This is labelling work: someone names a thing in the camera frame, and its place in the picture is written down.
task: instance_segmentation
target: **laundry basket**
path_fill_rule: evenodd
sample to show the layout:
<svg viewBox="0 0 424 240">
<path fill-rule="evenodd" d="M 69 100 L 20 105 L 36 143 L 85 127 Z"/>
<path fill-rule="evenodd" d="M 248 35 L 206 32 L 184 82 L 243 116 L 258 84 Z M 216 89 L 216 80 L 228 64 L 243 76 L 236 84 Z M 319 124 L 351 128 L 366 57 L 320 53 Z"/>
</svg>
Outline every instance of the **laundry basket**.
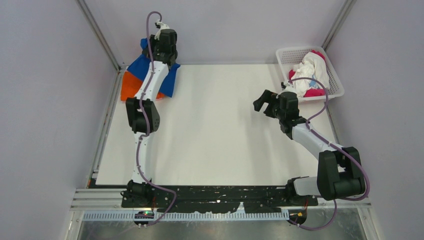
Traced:
<svg viewBox="0 0 424 240">
<path fill-rule="evenodd" d="M 340 97 L 345 94 L 345 89 L 340 83 L 340 79 L 331 64 L 329 57 L 322 47 L 319 46 L 304 46 L 304 47 L 286 47 L 278 49 L 275 55 L 278 59 L 278 64 L 284 77 L 284 84 L 289 81 L 289 72 L 293 68 L 293 65 L 299 64 L 304 56 L 312 50 L 322 53 L 325 57 L 325 64 L 327 67 L 327 73 L 329 77 L 330 89 L 328 90 L 328 99 Z M 326 96 L 311 96 L 311 97 L 299 97 L 299 102 L 321 100 L 325 101 Z"/>
</svg>

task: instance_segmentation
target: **robotic arm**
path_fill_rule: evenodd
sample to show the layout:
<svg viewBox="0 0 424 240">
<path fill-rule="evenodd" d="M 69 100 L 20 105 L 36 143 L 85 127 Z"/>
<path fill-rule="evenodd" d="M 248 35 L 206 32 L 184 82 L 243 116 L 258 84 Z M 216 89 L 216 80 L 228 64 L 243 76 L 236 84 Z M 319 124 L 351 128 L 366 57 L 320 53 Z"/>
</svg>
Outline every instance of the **robotic arm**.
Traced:
<svg viewBox="0 0 424 240">
<path fill-rule="evenodd" d="M 150 150 L 152 148 L 150 145 L 152 143 L 154 132 L 158 130 L 161 120 L 158 110 L 155 107 L 156 96 L 161 88 L 162 82 L 169 73 L 169 69 L 173 64 L 175 64 L 178 56 L 176 46 L 177 33 L 175 30 L 170 29 L 168 25 L 160 21 L 156 22 L 156 27 L 159 31 L 156 35 L 151 35 L 149 38 L 154 60 L 153 64 L 150 63 L 147 75 L 140 90 L 133 98 L 127 98 L 125 102 L 128 123 L 134 132 L 135 154 L 138 154 L 140 169 L 146 179 L 151 179 L 149 171 L 150 162 L 147 161 L 147 159 L 151 154 Z M 148 48 L 143 49 L 142 53 L 150 58 Z M 143 112 L 140 111 L 141 106 L 147 115 L 150 131 L 148 131 L 146 118 Z M 149 133 L 149 135 L 144 136 L 143 143 L 140 145 L 139 151 L 137 151 L 140 136 L 147 133 Z M 145 182 L 139 174 L 137 162 L 134 163 L 134 171 L 132 172 L 131 179 L 135 183 L 139 184 Z"/>
<path fill-rule="evenodd" d="M 360 169 L 308 129 L 307 120 L 299 116 L 299 101 L 295 93 L 283 92 L 278 95 L 265 90 L 262 96 L 253 102 L 254 110 L 259 112 L 264 103 L 268 106 L 263 113 L 267 117 L 278 119 L 281 131 L 291 140 L 304 146 L 318 160 L 316 177 L 298 177 L 287 182 L 289 197 L 314 195 L 322 196 L 325 200 L 334 200 L 365 192 L 366 185 Z M 358 150 L 354 147 L 334 145 L 361 164 Z M 338 166 L 344 168 L 344 171 L 339 172 Z"/>
</svg>

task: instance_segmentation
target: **white tabletop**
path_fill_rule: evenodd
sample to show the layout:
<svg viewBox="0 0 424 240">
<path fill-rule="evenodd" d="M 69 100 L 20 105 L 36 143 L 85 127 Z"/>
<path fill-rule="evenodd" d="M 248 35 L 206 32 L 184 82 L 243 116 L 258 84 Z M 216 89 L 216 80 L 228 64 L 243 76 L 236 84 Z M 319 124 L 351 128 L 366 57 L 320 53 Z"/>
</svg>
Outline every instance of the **white tabletop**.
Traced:
<svg viewBox="0 0 424 240">
<path fill-rule="evenodd" d="M 182 65 L 173 98 L 156 102 L 160 126 L 151 174 L 159 185 L 285 185 L 316 176 L 318 161 L 280 130 L 277 119 L 254 111 L 265 89 L 281 92 L 278 65 Z M 323 102 L 304 102 L 308 118 Z M 312 120 L 334 141 L 326 112 Z M 96 184 L 126 185 L 135 161 L 125 103 L 117 101 Z"/>
</svg>

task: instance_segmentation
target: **purple wall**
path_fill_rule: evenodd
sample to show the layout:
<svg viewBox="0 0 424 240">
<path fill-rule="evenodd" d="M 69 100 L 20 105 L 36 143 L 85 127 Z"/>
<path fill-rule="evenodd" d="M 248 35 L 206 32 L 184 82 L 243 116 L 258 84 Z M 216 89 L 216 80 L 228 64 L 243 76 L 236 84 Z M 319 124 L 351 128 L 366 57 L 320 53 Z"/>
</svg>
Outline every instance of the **purple wall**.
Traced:
<svg viewBox="0 0 424 240">
<path fill-rule="evenodd" d="M 115 69 L 76 1 L 2 1 L 0 30 L 0 238 L 59 239 Z"/>
<path fill-rule="evenodd" d="M 344 86 L 330 102 L 357 147 L 387 239 L 422 239 L 424 1 L 358 1 L 327 54 Z"/>
</svg>

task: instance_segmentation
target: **clothing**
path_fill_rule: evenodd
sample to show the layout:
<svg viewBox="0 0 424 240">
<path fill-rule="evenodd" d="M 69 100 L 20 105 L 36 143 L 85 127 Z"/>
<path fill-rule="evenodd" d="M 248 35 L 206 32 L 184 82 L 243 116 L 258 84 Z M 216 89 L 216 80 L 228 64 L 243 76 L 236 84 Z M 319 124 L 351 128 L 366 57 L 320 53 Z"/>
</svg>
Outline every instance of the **clothing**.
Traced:
<svg viewBox="0 0 424 240">
<path fill-rule="evenodd" d="M 140 41 L 140 46 L 142 49 L 147 48 L 148 43 L 147 39 L 143 38 Z M 141 54 L 131 65 L 128 67 L 127 71 L 133 74 L 136 78 L 143 81 L 147 76 L 150 66 L 150 59 L 145 55 Z M 168 75 L 162 82 L 160 86 L 159 93 L 163 93 L 168 97 L 172 97 L 174 94 L 175 78 L 177 76 L 177 69 L 180 67 L 178 63 L 174 63 L 169 69 Z"/>
<path fill-rule="evenodd" d="M 295 64 L 293 70 L 288 73 L 289 79 L 312 78 L 320 81 L 326 89 L 330 89 L 330 78 L 327 74 L 325 59 L 319 51 L 308 52 L 302 62 Z M 308 90 L 320 88 L 320 85 L 312 80 L 300 79 L 294 81 L 292 86 L 287 86 L 285 91 L 296 93 L 297 97 L 304 97 Z"/>
<path fill-rule="evenodd" d="M 317 96 L 325 96 L 326 91 L 324 89 L 309 89 L 306 91 L 304 98 L 307 97 L 317 97 Z"/>
</svg>

